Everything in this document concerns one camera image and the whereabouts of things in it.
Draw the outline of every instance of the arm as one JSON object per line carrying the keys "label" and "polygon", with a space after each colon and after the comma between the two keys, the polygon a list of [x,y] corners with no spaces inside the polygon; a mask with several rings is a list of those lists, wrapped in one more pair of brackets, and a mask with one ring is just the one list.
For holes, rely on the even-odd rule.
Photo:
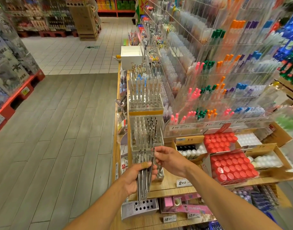
{"label": "arm", "polygon": [[173,148],[155,148],[155,157],[170,173],[188,179],[224,229],[281,230],[269,217],[230,192]]}
{"label": "arm", "polygon": [[[129,195],[136,193],[138,172],[151,166],[151,162],[133,164],[118,180],[84,213],[73,220],[64,230],[109,229],[122,203]],[[157,166],[153,166],[152,180],[157,175]]]}

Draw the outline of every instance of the person's right hand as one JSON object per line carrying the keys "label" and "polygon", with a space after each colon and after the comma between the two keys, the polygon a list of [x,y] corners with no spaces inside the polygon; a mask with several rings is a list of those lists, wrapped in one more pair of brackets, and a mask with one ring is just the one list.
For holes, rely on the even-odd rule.
{"label": "person's right hand", "polygon": [[173,148],[158,146],[155,147],[156,162],[164,167],[171,174],[186,178],[187,167],[193,165],[182,154]]}

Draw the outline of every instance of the price tag reading 12.90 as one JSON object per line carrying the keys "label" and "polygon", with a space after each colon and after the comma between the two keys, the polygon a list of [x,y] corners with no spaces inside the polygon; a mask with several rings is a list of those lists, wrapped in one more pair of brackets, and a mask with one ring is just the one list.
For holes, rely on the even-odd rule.
{"label": "price tag reading 12.90", "polygon": [[183,178],[183,179],[178,179],[176,181],[176,187],[186,187],[186,186],[192,186],[191,182],[189,182],[187,179]]}
{"label": "price tag reading 12.90", "polygon": [[176,221],[176,215],[164,216],[164,223],[171,223]]}
{"label": "price tag reading 12.90", "polygon": [[187,213],[187,218],[190,219],[196,219],[196,218],[201,218],[201,215],[198,213]]}

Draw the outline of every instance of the person's left hand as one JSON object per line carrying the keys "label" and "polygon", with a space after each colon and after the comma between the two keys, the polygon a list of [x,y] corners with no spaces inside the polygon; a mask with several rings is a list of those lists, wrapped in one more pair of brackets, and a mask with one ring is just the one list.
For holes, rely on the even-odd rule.
{"label": "person's left hand", "polygon": [[[137,192],[137,181],[138,172],[144,169],[142,163],[132,164],[119,178],[122,182],[127,196],[130,196],[133,193]],[[153,165],[152,171],[152,181],[156,178],[157,175],[157,166]]]}

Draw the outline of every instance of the white box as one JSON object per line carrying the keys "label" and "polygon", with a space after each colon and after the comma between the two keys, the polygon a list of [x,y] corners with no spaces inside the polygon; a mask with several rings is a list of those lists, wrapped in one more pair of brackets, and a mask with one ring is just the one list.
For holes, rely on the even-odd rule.
{"label": "white box", "polygon": [[121,64],[123,70],[132,69],[133,64],[142,63],[142,52],[140,46],[122,46],[121,47]]}

